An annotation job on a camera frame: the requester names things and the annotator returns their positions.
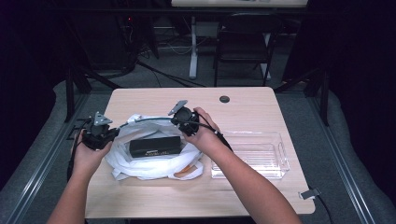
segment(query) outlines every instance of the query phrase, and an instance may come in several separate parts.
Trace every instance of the clear plastic tray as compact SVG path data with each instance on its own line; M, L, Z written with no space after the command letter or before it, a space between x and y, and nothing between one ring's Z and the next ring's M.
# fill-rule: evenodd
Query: clear plastic tray
M280 133L224 133L233 152L254 170L269 179L281 179L290 169ZM212 161L212 177L225 178Z

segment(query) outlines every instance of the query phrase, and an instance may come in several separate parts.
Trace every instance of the chair backrest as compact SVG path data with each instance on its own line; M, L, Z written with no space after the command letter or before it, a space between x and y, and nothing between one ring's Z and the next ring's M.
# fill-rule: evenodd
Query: chair backrest
M219 23L219 32L257 34L278 33L282 29L282 20L272 14L234 13Z

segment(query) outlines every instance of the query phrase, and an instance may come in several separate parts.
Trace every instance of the gray carpet floor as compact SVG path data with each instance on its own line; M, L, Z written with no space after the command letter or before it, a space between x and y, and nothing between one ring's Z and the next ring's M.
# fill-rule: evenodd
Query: gray carpet floor
M275 88L281 85L281 76L288 59L289 50L293 43L292 35L284 35L279 38L274 55L274 63L271 67L271 80L269 87ZM190 53L188 48L169 49L169 46L160 48L160 59L154 58L149 52L139 57L139 60L166 74L188 79L190 70ZM214 71L213 63L213 40L204 39L199 48L198 78L194 82L208 87L213 85ZM222 65L221 74L234 73L236 77L240 74L248 74L259 78L260 69L251 70L251 66ZM159 74L154 74L147 68L139 65L134 71L126 76L112 78L111 81L121 85L123 88L164 88L181 87L176 82ZM102 83L90 79L93 91L89 95L83 95L76 91L76 103L78 112L75 119L87 118L96 111L105 111L107 102L111 95L111 89ZM219 82L220 86L260 86L257 80L226 79ZM304 170L305 178L313 188L319 188L323 202L329 208L325 209L323 203L315 199L316 211L312 215L301 216L303 223L396 223L396 210L386 195L376 187L368 175L364 165L359 161L350 145L347 125L339 102L335 95L330 94L329 122L330 127L323 129L318 119L316 110L317 99L305 98L302 89L304 83L300 83L289 91L278 93L276 98L279 102L282 114L290 131L290 136ZM0 193L0 223L7 221L15 223L45 223L52 209L57 203L66 184L66 167L70 155L71 140L65 138L70 133L74 124L64 123L66 115L66 99L64 83L55 87L57 102L52 110L48 122L33 143L29 152L21 162L14 176ZM362 220L357 212L356 204L351 200L351 194L346 183L339 173L336 162L332 156L332 145L329 143L330 132L335 139L336 145L346 159L346 167L352 173L359 193L366 202L372 218ZM53 162L46 164L47 172L42 173L42 182L32 182L32 176L36 175L36 169L51 150ZM21 196L26 188L36 185L35 191L29 192L32 197L21 206ZM89 223L124 223L119 219L92 219ZM249 217L240 218L205 218L205 219L135 219L131 223L251 223Z

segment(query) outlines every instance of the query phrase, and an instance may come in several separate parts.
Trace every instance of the white plastic bag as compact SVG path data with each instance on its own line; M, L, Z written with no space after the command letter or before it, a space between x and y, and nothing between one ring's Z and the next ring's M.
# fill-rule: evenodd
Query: white plastic bag
M165 155L146 158L132 158L129 152L129 142L135 139L180 136L182 150L179 155ZM119 136L114 139L113 146L106 155L107 162L114 168L112 174L117 180L129 176L140 179L156 179L169 177L173 179L193 179L201 175L204 166L199 162L202 152L194 145L187 143L181 131L170 122L170 118L132 115L127 124L120 128ZM196 169L182 177L175 177L195 166Z

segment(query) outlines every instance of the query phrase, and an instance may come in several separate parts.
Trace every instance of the table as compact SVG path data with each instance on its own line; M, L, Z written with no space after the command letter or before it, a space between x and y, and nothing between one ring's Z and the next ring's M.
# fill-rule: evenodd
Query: table
M230 102L219 101L227 95ZM118 89L113 91L105 116L118 127L132 114L167 116L179 100L187 107L204 108L226 131L279 132L290 170L282 179L271 182L285 195L298 214L315 211L312 200L299 198L308 190L301 165L291 142L272 89L254 88L165 88ZM240 217L248 216L227 179L211 177L210 159L204 155L204 173L193 180L139 180L113 178L112 167L103 160L88 188L86 218L148 217Z
M283 7L283 8L304 8L308 0L172 0L173 7ZM196 43L196 20L191 17L191 63L190 74L191 79L197 78L197 43ZM262 75L264 76L266 63L260 64Z

